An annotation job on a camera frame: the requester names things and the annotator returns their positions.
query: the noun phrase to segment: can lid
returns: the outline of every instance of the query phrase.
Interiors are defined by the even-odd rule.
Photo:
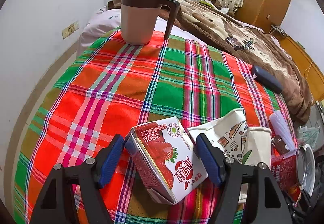
[[[296,154],[296,171],[299,185],[303,185],[306,179],[306,152],[299,147]]]
[[[306,153],[306,177],[305,182],[303,184],[303,189],[312,196],[314,191],[315,185],[315,172],[316,172],[316,165],[315,165],[315,158],[312,151],[312,148],[309,144],[303,146],[305,153]]]

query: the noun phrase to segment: cable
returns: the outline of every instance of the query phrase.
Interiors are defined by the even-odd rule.
[[[273,29],[273,28],[275,28],[275,27],[274,27],[274,26],[272,26],[272,28],[270,29],[270,31],[269,31],[269,33],[268,33],[269,35],[270,35],[270,32],[272,31],[272,29]]]
[[[313,62],[314,62],[314,60],[312,60],[312,62],[310,63],[310,66],[305,70],[305,72],[304,72],[304,77],[305,77],[305,79],[307,80],[307,77],[308,77],[308,73],[309,73],[309,71],[310,71],[310,67],[312,67],[312,64],[313,64]]]
[[[271,35],[273,32],[275,32],[277,29],[275,28],[272,32],[269,33],[269,35]]]

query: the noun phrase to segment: electrical outlet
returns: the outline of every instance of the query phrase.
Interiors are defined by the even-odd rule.
[[[65,28],[64,30],[62,30],[62,36],[63,36],[63,39],[65,39],[69,36],[69,28]]]
[[[79,21],[74,22],[74,31],[79,29]]]
[[[71,35],[74,32],[74,24],[71,24],[67,28],[69,29],[69,35]]]

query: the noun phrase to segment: plaid tablecloth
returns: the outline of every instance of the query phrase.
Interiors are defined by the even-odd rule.
[[[148,121],[177,116],[184,128],[243,108],[249,126],[270,127],[282,98],[256,83],[251,66],[210,46],[154,32],[145,46],[125,44],[120,29],[108,32],[56,82],[25,136],[14,185],[14,215],[28,223],[53,165],[78,165],[108,146],[116,133]],[[74,186],[81,223],[87,223]],[[124,150],[112,181],[101,194],[114,223],[207,223],[218,189],[207,178],[175,206],[156,204]],[[234,223],[239,223],[242,206]]]

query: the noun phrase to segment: bed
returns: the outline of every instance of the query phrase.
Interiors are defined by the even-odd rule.
[[[313,99],[308,83],[291,57],[278,42],[273,40],[272,36],[216,9],[207,8],[190,0],[177,1],[180,2],[181,9],[174,23],[175,26],[191,33],[208,45],[267,70],[283,85],[282,95],[291,118],[301,124],[308,121]],[[120,8],[120,0],[109,2],[108,7]],[[162,7],[159,16],[167,20],[168,14],[168,8]],[[227,37],[235,37],[242,45],[250,40],[253,44],[249,50],[236,51],[225,42]]]
[[[100,10],[90,20],[80,36],[79,57],[47,94],[28,128],[14,184],[17,223],[30,219],[54,164],[80,164],[108,146],[115,133],[125,136],[136,124],[177,116],[189,128],[243,108],[248,126],[271,128],[268,116],[281,110],[295,137],[283,97],[255,82],[249,64],[177,27],[167,42],[156,30],[149,44],[126,45],[120,28],[113,28],[119,13]],[[102,35],[100,22],[113,29]],[[162,18],[158,22],[156,28],[166,24]],[[90,36],[95,41],[84,50]],[[175,206],[157,207],[127,151],[112,182],[101,190],[114,223],[207,223],[218,192],[206,179]],[[87,223],[77,186],[74,193],[80,223]],[[242,212],[239,205],[234,223],[240,223]]]

